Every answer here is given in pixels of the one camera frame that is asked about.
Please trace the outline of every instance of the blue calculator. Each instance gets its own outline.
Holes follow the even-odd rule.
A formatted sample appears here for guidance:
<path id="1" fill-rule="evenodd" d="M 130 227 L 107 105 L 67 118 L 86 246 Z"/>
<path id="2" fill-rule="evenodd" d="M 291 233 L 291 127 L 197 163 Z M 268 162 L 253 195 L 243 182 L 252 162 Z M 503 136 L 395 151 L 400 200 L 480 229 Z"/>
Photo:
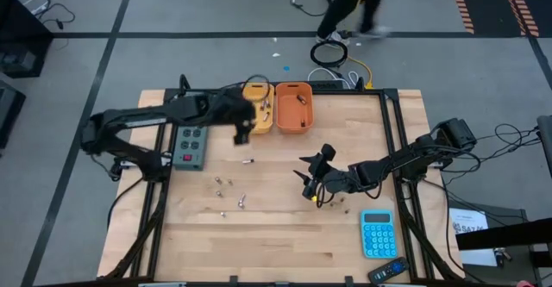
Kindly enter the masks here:
<path id="1" fill-rule="evenodd" d="M 397 257 L 395 228 L 390 210 L 363 210 L 361 212 L 361 238 L 366 258 L 392 259 Z"/>

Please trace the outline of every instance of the shoe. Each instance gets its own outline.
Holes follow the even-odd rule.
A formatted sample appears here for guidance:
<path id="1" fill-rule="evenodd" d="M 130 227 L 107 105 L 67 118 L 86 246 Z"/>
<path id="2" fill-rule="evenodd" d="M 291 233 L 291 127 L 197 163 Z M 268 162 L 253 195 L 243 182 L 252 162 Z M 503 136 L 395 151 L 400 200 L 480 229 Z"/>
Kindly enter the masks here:
<path id="1" fill-rule="evenodd" d="M 357 33 L 355 37 L 368 38 L 368 39 L 381 39 L 386 38 L 391 33 L 388 27 L 375 26 L 366 33 Z"/>
<path id="2" fill-rule="evenodd" d="M 348 44 L 349 44 L 349 40 L 346 39 L 346 38 L 342 38 L 342 36 L 339 35 L 339 33 L 337 33 L 337 31 L 333 31 L 326 38 L 322 38 L 322 37 L 317 35 L 317 43 L 321 43 L 322 41 L 339 41 L 345 46 L 348 46 Z M 326 45 L 326 46 L 333 47 L 333 48 L 339 48 L 338 46 L 335 46 L 335 45 Z"/>

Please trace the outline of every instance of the black pants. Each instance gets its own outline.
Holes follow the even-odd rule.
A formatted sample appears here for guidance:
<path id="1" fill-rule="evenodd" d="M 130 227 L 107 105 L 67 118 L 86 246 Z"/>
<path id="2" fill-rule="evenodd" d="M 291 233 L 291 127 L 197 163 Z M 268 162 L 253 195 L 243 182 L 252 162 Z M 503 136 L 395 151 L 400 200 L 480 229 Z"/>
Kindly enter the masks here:
<path id="1" fill-rule="evenodd" d="M 364 2 L 364 16 L 360 27 L 361 33 L 366 33 L 373 27 L 373 14 L 380 5 L 381 0 L 362 0 Z M 343 21 L 354 8 L 358 0 L 333 0 L 329 5 L 326 15 L 318 27 L 318 36 L 328 37 L 336 30 L 337 23 Z"/>

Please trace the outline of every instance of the yellow bin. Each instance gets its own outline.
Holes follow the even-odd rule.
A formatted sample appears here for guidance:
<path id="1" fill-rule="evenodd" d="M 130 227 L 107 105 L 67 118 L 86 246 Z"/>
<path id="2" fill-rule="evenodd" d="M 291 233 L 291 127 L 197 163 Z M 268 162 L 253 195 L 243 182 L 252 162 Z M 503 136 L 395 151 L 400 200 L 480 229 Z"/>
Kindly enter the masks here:
<path id="1" fill-rule="evenodd" d="M 262 105 L 263 101 L 257 101 L 260 100 L 263 96 L 267 93 L 267 84 L 246 84 L 245 88 L 243 88 L 243 96 L 247 98 L 248 100 L 253 101 L 253 104 L 255 105 L 255 117 L 257 123 L 255 124 L 255 128 L 253 131 L 251 131 L 252 134 L 264 134 L 268 133 L 270 131 L 270 127 L 273 125 L 273 113 L 274 113 L 274 86 L 269 85 L 269 92 L 267 100 L 270 104 L 270 107 L 265 107 L 263 110 L 260 110 L 260 106 Z M 266 121 L 263 121 L 265 116 L 268 114 L 268 118 Z"/>

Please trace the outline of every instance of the gray floor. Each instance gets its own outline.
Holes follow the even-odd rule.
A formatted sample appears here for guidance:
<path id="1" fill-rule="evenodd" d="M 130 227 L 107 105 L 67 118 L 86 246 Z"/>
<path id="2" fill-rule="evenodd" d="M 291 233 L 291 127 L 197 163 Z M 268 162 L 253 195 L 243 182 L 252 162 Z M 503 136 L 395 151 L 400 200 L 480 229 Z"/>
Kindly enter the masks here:
<path id="1" fill-rule="evenodd" d="M 66 25 L 69 32 L 109 32 L 121 2 L 57 1 L 77 14 Z M 299 1 L 313 11 L 325 6 L 324 0 Z M 356 16 L 343 27 L 353 28 Z M 379 18 L 395 31 L 463 31 L 454 0 L 385 0 Z M 288 0 L 130 0 L 122 31 L 313 31 L 318 21 Z M 56 40 L 39 78 L 2 77 L 28 97 L 0 159 L 2 285 L 22 280 L 106 41 L 71 39 L 60 49 L 66 40 Z M 539 42 L 552 57 L 552 40 Z M 309 58 L 312 44 L 311 38 L 117 40 L 95 111 L 134 107 L 141 90 L 173 87 L 182 72 L 197 88 L 254 73 L 275 81 L 305 79 L 316 67 Z M 537 116 L 552 113 L 552 90 L 526 39 L 397 38 L 353 44 L 350 54 L 372 67 L 375 87 L 422 90 L 431 124 L 456 116 L 482 136 L 501 122 L 533 128 Z M 349 63 L 342 69 L 364 72 Z M 485 156 L 499 146 L 484 140 L 475 152 Z M 539 146 L 486 162 L 451 190 L 475 203 L 526 209 L 530 219 L 549 217 L 552 210 L 552 182 Z M 95 277 L 115 193 L 116 184 L 80 154 L 36 284 Z"/>

